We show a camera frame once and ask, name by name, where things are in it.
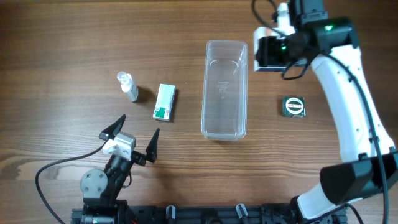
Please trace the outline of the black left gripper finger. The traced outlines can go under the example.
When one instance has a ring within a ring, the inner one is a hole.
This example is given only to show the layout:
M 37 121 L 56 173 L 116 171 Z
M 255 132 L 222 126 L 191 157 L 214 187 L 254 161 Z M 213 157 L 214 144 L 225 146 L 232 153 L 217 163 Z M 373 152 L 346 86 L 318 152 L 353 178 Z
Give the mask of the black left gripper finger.
M 113 124 L 102 130 L 102 132 L 99 135 L 99 138 L 102 140 L 114 139 L 116 135 L 122 130 L 125 120 L 126 120 L 126 115 L 124 114 Z
M 159 139 L 160 129 L 157 128 L 146 148 L 146 160 L 155 163 L 157 159 L 157 145 Z

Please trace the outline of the white green medicine box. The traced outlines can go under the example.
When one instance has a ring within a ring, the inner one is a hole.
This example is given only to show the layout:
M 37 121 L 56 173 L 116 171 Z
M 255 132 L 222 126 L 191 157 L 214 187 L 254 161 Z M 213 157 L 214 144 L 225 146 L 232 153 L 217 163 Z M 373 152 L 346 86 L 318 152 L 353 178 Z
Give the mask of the white green medicine box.
M 159 121 L 171 120 L 171 112 L 174 103 L 175 86 L 160 84 L 157 100 L 154 108 L 153 118 Z

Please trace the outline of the green round-label box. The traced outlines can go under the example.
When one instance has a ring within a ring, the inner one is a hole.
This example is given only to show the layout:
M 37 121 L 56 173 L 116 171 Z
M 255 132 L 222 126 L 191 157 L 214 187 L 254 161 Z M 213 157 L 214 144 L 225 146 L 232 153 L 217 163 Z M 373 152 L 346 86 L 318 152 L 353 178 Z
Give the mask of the green round-label box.
M 305 98 L 294 96 L 282 97 L 282 116 L 290 118 L 303 118 L 306 116 Z

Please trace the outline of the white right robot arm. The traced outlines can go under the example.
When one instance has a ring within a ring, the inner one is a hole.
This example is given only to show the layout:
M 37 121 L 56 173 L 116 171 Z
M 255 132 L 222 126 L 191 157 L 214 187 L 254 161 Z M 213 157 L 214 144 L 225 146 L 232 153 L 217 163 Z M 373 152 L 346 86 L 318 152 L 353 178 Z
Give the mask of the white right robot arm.
M 389 220 L 389 189 L 397 182 L 397 149 L 379 118 L 363 72 L 357 31 L 347 17 L 330 18 L 322 1 L 274 5 L 271 22 L 254 32 L 255 71 L 313 70 L 329 104 L 341 164 L 324 167 L 320 181 L 294 197 L 282 216 L 313 223 L 353 202 L 380 194 Z

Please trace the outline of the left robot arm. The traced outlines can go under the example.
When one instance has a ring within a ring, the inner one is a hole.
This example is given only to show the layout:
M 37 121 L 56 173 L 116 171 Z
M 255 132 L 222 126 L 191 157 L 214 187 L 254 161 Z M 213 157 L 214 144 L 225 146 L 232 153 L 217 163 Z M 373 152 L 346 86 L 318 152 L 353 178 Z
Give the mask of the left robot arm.
M 81 223 L 139 223 L 127 201 L 119 200 L 118 195 L 131 177 L 134 164 L 144 167 L 147 162 L 156 161 L 160 129 L 156 129 L 143 154 L 134 150 L 136 138 L 121 131 L 125 119 L 126 115 L 122 115 L 99 134 L 104 141 L 100 149 L 111 157 L 103 170 L 89 170 L 81 178 Z

